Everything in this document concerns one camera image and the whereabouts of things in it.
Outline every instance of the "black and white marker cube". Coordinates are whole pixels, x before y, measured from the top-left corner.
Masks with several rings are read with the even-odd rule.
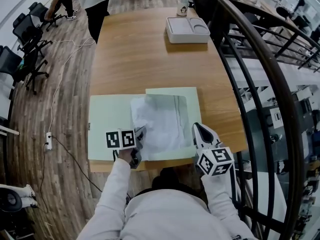
[[[197,165],[208,176],[226,174],[235,163],[229,147],[198,149],[197,154],[199,156]]]
[[[136,137],[134,130],[117,129],[107,131],[106,147],[114,150],[125,150],[136,147]]]

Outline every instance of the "white tray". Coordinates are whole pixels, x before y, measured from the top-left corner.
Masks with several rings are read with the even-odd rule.
[[[202,18],[167,17],[166,32],[172,44],[206,44],[210,31]]]

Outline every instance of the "white sleeve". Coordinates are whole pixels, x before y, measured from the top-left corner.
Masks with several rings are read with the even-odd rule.
[[[240,236],[241,239],[256,239],[248,226],[240,220],[221,177],[223,176],[201,177],[211,214],[222,222],[232,238]]]
[[[93,217],[77,240],[118,239],[125,223],[126,196],[129,188],[130,165],[118,158],[104,185]]]

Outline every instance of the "white long-sleeve shirt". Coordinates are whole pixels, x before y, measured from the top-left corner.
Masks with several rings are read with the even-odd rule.
[[[114,162],[95,213],[77,240],[255,239],[219,176],[201,178],[209,212],[201,199],[173,189],[138,195],[126,207],[130,172],[126,161]]]

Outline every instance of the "white cable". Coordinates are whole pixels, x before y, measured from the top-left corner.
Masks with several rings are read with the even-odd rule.
[[[61,70],[60,70],[60,74],[61,74],[61,79],[60,79],[60,82],[58,84],[58,86],[56,87],[55,91],[54,91],[54,94],[53,94],[53,100],[52,100],[52,105],[51,105],[51,122],[50,122],[50,126],[49,126],[49,130],[48,130],[48,133],[50,132],[51,130],[51,126],[52,126],[52,123],[53,123],[53,120],[54,120],[54,116],[53,116],[53,108],[54,108],[54,104],[55,104],[55,97],[56,97],[56,93],[60,87],[60,84],[63,80],[63,75],[64,75],[64,68],[65,68],[65,65],[66,63],[70,60],[70,58],[77,52],[79,51],[82,47],[84,46],[92,46],[95,42],[93,43],[90,43],[90,44],[85,44],[88,40],[92,39],[92,37],[88,38],[87,40],[85,40],[85,42],[83,44],[75,44],[75,42],[73,40],[63,40],[63,41],[53,41],[57,44],[60,44],[60,43],[63,43],[63,42],[73,42],[73,44],[75,46],[79,46],[80,48],[76,49],[70,56],[69,58],[66,60],[66,62],[62,65],[61,67]]]

